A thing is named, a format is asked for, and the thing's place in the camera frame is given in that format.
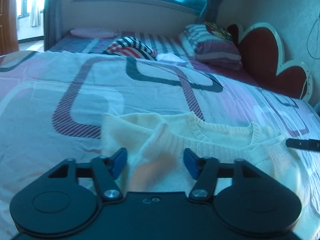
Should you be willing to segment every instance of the knitted sweater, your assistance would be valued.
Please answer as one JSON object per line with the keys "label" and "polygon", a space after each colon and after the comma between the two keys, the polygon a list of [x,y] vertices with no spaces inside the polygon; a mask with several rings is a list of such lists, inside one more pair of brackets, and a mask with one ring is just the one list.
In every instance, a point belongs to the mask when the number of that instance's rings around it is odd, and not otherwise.
{"label": "knitted sweater", "polygon": [[[320,214],[312,205],[307,171],[298,154],[285,145],[285,135],[270,127],[251,123],[230,127],[206,123],[192,112],[180,115],[105,114],[102,153],[111,156],[128,150],[128,165],[117,184],[127,191],[189,194],[195,181],[184,167],[182,155],[190,148],[199,157],[211,156],[222,163],[242,158],[292,190],[302,202],[302,214],[294,232],[313,240],[320,228]],[[215,195],[231,185],[219,179]]]}

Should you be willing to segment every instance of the doorway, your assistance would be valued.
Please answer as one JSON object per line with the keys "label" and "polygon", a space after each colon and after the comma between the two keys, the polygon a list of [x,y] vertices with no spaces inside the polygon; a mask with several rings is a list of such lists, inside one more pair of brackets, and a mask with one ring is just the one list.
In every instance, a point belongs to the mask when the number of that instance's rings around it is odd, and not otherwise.
{"label": "doorway", "polygon": [[19,50],[44,51],[44,0],[16,0]]}

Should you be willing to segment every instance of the cable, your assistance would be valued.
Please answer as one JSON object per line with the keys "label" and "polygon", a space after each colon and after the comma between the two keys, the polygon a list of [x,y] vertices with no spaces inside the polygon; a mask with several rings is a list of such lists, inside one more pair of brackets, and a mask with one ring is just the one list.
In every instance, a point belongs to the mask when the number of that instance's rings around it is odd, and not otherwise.
{"label": "cable", "polygon": [[[306,84],[307,84],[307,82],[308,82],[308,80],[309,80],[309,78],[310,78],[311,71],[312,71],[312,68],[313,68],[313,66],[314,66],[315,60],[320,59],[320,57],[319,57],[319,58],[316,57],[316,55],[317,55],[317,53],[318,53],[318,42],[319,42],[319,20],[320,20],[320,11],[319,11],[319,13],[318,13],[318,18],[316,19],[315,23],[313,24],[313,26],[312,26],[312,28],[311,28],[311,30],[310,30],[310,32],[309,32],[308,38],[307,38],[307,51],[308,51],[308,54],[310,55],[310,57],[313,58],[313,61],[312,61],[312,65],[311,65],[311,67],[310,67],[310,69],[309,69],[309,73],[308,73],[308,75],[307,75],[307,78],[306,78],[306,80],[305,80],[305,82],[304,82],[304,84],[303,84],[302,91],[301,91],[301,94],[300,94],[300,97],[299,97],[300,99],[302,99],[303,92],[304,92],[304,89],[305,89],[305,87],[306,87]],[[314,27],[316,26],[316,23],[318,23],[317,40],[316,40],[316,42],[317,42],[317,44],[316,44],[316,53],[315,53],[314,56],[312,56],[311,53],[310,53],[310,51],[309,51],[308,43],[309,43],[309,40],[310,40],[311,33],[312,33]]]}

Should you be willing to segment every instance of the wooden door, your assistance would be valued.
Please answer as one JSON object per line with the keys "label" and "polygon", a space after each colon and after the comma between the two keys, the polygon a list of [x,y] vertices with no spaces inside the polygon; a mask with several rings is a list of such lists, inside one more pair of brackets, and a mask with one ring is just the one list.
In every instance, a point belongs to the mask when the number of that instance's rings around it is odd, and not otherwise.
{"label": "wooden door", "polygon": [[0,0],[0,56],[19,50],[16,0]]}

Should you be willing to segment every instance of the heart-shaped headboard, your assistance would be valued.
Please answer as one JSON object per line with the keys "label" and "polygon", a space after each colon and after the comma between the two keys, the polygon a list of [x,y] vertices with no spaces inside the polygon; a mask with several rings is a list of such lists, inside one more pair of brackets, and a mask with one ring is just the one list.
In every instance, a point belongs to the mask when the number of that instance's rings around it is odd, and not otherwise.
{"label": "heart-shaped headboard", "polygon": [[310,69],[300,60],[284,62],[283,43],[274,27],[256,23],[244,31],[241,24],[232,24],[228,31],[240,51],[243,69],[260,87],[292,98],[302,95],[306,102],[310,100],[313,90]]}

